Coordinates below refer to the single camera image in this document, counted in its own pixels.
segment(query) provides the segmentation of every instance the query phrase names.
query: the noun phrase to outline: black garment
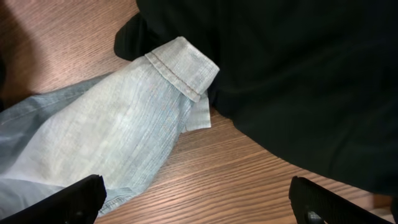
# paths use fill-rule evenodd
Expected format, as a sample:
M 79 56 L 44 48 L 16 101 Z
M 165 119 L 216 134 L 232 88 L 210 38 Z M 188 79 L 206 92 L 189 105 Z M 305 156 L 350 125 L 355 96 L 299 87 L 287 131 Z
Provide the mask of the black garment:
M 177 36 L 220 67 L 212 105 L 286 161 L 398 196 L 398 1 L 137 0 L 133 60 Z

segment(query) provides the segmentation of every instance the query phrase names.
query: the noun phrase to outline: black clothing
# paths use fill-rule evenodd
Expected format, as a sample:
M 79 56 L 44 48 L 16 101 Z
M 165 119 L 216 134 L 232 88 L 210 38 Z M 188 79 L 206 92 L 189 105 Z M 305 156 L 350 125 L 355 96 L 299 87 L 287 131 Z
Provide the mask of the black clothing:
M 177 36 L 220 72 L 211 104 L 282 159 L 398 196 L 398 2 L 137 0 L 133 60 Z

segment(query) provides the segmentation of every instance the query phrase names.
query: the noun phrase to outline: table surface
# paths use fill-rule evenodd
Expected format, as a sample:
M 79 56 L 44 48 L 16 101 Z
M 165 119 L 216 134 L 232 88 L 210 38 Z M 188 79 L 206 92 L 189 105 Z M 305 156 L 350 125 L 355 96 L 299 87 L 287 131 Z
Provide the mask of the table surface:
M 133 0 L 0 0 L 6 104 L 127 64 L 113 52 L 114 36 L 138 11 Z M 392 221 L 389 197 L 293 166 L 214 110 L 211 122 L 182 134 L 149 189 L 96 223 L 296 223 L 288 198 L 295 175 Z

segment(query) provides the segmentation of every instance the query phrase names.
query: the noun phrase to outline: black object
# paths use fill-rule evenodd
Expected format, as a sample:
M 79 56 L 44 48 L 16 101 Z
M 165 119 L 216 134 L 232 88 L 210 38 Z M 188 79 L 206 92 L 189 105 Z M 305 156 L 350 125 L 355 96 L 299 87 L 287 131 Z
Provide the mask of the black object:
M 289 199 L 298 224 L 391 224 L 304 177 L 293 177 Z
M 0 224 L 92 224 L 105 202 L 101 176 L 90 175 L 58 193 L 0 221 Z
M 133 60 L 184 36 L 219 67 L 211 104 L 282 159 L 398 197 L 398 1 L 137 0 Z

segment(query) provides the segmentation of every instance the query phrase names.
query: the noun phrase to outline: wood grain surface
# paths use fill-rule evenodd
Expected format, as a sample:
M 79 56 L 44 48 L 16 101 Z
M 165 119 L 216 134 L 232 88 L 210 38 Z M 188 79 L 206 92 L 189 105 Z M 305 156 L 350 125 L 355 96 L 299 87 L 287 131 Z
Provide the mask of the wood grain surface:
M 114 35 L 138 12 L 133 0 L 0 0 L 7 105 L 121 68 Z M 293 176 L 306 177 L 390 221 L 390 198 L 295 167 L 212 111 L 213 127 L 182 134 L 142 195 L 97 219 L 110 223 L 296 223 Z

